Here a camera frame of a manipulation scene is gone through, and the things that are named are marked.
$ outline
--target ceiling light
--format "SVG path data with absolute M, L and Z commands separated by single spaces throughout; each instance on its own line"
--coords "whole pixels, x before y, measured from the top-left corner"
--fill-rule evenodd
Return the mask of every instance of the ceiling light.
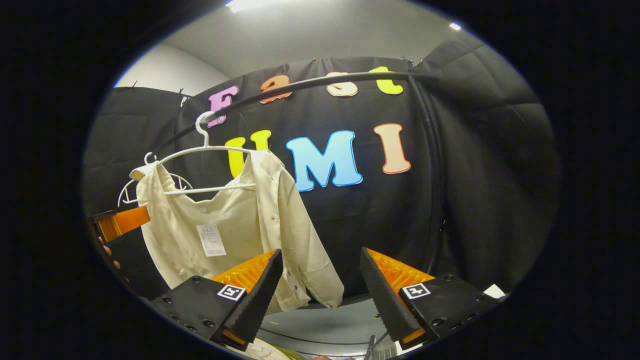
M 283 0 L 233 0 L 229 1 L 226 7 L 231 9 L 231 12 L 237 13 L 243 10 L 255 9 L 264 5 L 271 5 L 282 1 Z

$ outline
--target letter cutout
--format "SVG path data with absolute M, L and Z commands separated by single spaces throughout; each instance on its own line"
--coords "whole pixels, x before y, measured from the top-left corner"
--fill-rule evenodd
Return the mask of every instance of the letter cutout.
M 338 76 L 338 75 L 346 75 L 346 74 L 349 74 L 349 73 L 332 71 L 326 76 L 328 77 L 328 76 Z M 355 83 L 348 81 L 346 83 L 329 84 L 326 87 L 326 91 L 328 91 L 329 94 L 332 94 L 333 96 L 354 96 L 355 94 L 358 93 L 358 87 L 355 85 Z
M 262 85 L 260 86 L 260 90 L 262 90 L 262 92 L 265 92 L 267 90 L 273 90 L 275 88 L 287 86 L 288 84 L 289 84 L 288 76 L 283 74 L 276 75 L 276 76 L 273 76 L 272 78 L 267 79 L 265 82 L 263 82 Z M 268 97 L 267 99 L 260 100 L 260 103 L 267 104 L 271 101 L 274 101 L 275 99 L 284 99 L 289 95 L 291 95 L 291 93 L 287 92 L 286 94 L 280 94 L 280 95 Z
M 313 174 L 320 186 L 329 183 L 331 169 L 335 167 L 332 183 L 335 186 L 355 185 L 362 182 L 362 175 L 356 169 L 353 157 L 353 131 L 341 130 L 329 136 L 324 154 L 321 154 L 309 138 L 289 140 L 285 147 L 293 153 L 296 187 L 299 192 L 307 192 L 314 188 L 309 180 L 308 171 Z
M 251 141 L 255 143 L 256 150 L 269 150 L 267 139 L 271 136 L 271 131 L 260 130 L 251 134 Z
M 228 89 L 224 89 L 221 92 L 216 92 L 215 94 L 211 95 L 209 97 L 209 102 L 211 102 L 211 111 L 218 111 L 231 105 L 231 95 L 237 95 L 238 91 L 238 87 L 234 85 Z M 207 124 L 207 127 L 222 124 L 226 119 L 226 115 L 216 117 Z
M 225 142 L 225 146 L 239 147 L 242 149 L 244 145 L 244 138 L 233 138 Z M 229 169 L 231 170 L 231 176 L 236 178 L 242 172 L 244 166 L 244 157 L 241 151 L 228 150 L 229 153 Z
M 411 168 L 411 163 L 404 158 L 402 140 L 400 139 L 400 124 L 382 124 L 373 128 L 373 132 L 380 136 L 382 148 L 385 151 L 385 174 L 399 174 Z
M 395 72 L 389 71 L 386 66 L 376 67 L 375 69 L 369 70 L 369 72 Z M 385 94 L 397 95 L 404 90 L 401 85 L 394 85 L 393 80 L 384 79 L 384 80 L 376 80 L 378 84 L 378 88 Z

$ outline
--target screw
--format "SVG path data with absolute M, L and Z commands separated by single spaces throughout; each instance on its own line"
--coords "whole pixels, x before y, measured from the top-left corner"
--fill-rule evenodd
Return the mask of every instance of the screw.
M 445 322 L 445 319 L 443 319 L 443 318 L 438 318 L 438 319 L 435 319 L 435 320 L 433 320 L 433 321 L 431 322 L 431 326 L 433 326 L 433 327 L 440 326 L 440 325 L 442 325 L 442 323 L 444 323 L 444 322 Z

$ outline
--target blue letter m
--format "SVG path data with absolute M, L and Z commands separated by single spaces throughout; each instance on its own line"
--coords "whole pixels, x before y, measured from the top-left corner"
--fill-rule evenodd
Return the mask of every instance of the blue letter m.
M 362 175 L 356 170 L 351 142 L 355 138 L 353 131 L 336 131 L 329 136 L 324 154 L 318 151 L 309 138 L 291 139 L 285 145 L 293 153 L 296 186 L 299 192 L 307 192 L 314 188 L 309 180 L 308 172 L 316 178 L 320 186 L 329 183 L 329 175 L 335 166 L 332 183 L 335 186 L 355 185 L 362 182 Z

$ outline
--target ceiling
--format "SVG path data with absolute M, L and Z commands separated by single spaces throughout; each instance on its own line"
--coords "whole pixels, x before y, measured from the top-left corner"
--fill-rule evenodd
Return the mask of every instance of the ceiling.
M 293 61 L 381 56 L 416 63 L 455 30 L 405 0 L 283 0 L 232 13 L 219 7 L 163 42 L 230 78 Z

